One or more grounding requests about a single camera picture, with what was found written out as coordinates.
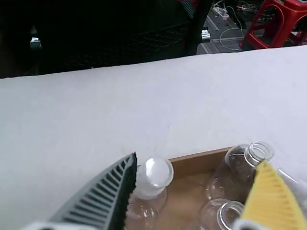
red stool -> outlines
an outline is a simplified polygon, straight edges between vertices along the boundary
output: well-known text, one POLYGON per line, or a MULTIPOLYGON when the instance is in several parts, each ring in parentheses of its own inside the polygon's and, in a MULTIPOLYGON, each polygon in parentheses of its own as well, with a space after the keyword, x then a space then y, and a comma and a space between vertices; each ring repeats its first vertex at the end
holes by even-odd
POLYGON ((242 48, 244 43, 252 45, 254 49, 266 49, 282 47, 287 38, 290 38, 296 45, 302 44, 307 33, 300 32, 292 34, 295 24, 307 16, 307 2, 299 0, 264 0, 251 27, 249 28, 244 40, 240 43, 242 48), (275 7, 276 13, 270 23, 256 25, 258 19, 268 7, 275 7), (272 42, 268 45, 255 36, 254 31, 264 29, 264 37, 271 38, 272 42))

clear plastic bottle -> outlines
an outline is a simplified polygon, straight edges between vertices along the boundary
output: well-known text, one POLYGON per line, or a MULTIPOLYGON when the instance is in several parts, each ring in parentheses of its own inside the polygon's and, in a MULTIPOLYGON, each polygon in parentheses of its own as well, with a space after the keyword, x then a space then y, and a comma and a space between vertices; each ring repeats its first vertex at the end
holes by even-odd
POLYGON ((199 219, 187 223, 182 230, 231 230, 243 209, 243 204, 237 201, 223 198, 209 200, 201 206, 199 219))
POLYGON ((273 148, 263 141, 232 147, 207 183, 206 196, 244 204, 254 183, 256 166, 273 155, 273 148))
POLYGON ((125 229, 154 229, 158 214, 167 203, 166 187, 172 182, 170 161, 150 158, 137 170, 136 187, 130 197, 125 229))

white bottle cap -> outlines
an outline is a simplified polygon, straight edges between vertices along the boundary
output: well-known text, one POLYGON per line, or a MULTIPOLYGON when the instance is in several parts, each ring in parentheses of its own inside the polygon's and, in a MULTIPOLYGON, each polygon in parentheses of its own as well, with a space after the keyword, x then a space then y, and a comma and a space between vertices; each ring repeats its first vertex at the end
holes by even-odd
POLYGON ((150 158, 138 167, 133 194, 140 199, 153 199, 163 192, 173 177, 174 168, 170 161, 150 158))

cable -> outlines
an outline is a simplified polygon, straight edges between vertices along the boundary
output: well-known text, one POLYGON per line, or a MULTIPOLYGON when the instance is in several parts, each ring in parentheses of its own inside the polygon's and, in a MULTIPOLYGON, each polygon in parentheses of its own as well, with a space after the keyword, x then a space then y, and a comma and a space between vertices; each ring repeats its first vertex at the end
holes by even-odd
POLYGON ((238 21, 239 24, 240 24, 240 28, 229 28, 229 29, 223 31, 223 32, 221 33, 221 35, 220 35, 220 43, 221 43, 221 45, 222 45, 223 47, 225 47, 225 48, 227 48, 227 49, 229 49, 229 50, 239 51, 239 49, 233 49, 233 48, 229 48, 229 47, 225 46, 225 45, 222 43, 222 40, 221 40, 223 34, 224 34, 225 32, 227 32, 227 31, 229 31, 229 30, 240 30, 242 36, 244 37, 244 34, 243 34, 243 31, 244 31, 244 30, 242 29, 242 24, 241 24, 240 20, 238 19, 238 17, 236 16, 236 12, 235 12, 234 8, 232 8, 231 6, 226 6, 226 8, 227 8, 227 7, 231 8, 231 9, 233 10, 233 12, 234 12, 234 14, 235 14, 235 17, 236 17, 237 21, 238 21))
POLYGON ((224 0, 220 0, 220 1, 218 1, 217 3, 215 3, 215 4, 213 5, 213 8, 216 7, 216 5, 219 4, 219 3, 222 2, 222 1, 224 1, 224 0))
POLYGON ((223 47, 225 47, 225 48, 227 48, 227 49, 234 50, 234 51, 239 51, 239 49, 233 49, 233 48, 227 47, 227 46, 225 46, 225 45, 222 43, 222 40, 221 40, 221 39, 222 39, 223 34, 224 34, 225 32, 227 32, 227 31, 229 31, 229 30, 241 30, 241 29, 239 29, 239 28, 229 28, 229 29, 223 31, 223 32, 221 33, 221 35, 220 35, 220 43, 221 43, 221 45, 222 45, 223 47))

cardboard tray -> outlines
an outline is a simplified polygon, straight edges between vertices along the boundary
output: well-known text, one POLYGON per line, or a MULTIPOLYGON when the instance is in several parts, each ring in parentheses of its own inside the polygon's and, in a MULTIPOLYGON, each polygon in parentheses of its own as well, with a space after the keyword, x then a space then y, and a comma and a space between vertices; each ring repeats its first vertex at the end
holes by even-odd
POLYGON ((179 230, 197 219, 200 207, 207 202, 205 188, 212 171, 230 148, 170 159, 174 179, 167 187, 168 201, 157 223, 159 230, 179 230))

